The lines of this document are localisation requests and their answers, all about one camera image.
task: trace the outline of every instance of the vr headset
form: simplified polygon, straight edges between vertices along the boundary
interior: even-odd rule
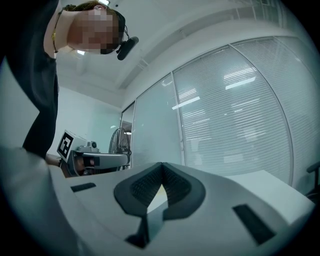
[[[118,48],[118,50],[116,50],[117,58],[119,61],[123,61],[127,55],[130,53],[130,51],[133,49],[133,47],[139,42],[139,38],[134,36],[134,37],[130,37],[128,34],[128,28],[126,26],[126,19],[125,17],[123,17],[119,12],[117,12],[116,10],[114,10],[114,12],[116,13],[117,17],[118,17],[118,26],[119,26],[119,31],[122,33],[125,33],[126,36],[128,37],[127,41],[122,41],[120,43],[120,47]],[[109,54],[110,52],[106,49],[101,49],[101,54]]]

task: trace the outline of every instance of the fan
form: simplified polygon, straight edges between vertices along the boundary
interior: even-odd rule
[[[109,154],[126,154],[128,157],[128,162],[126,165],[119,166],[117,171],[129,168],[131,149],[129,136],[127,135],[127,131],[125,129],[118,128],[114,131],[110,141]]]

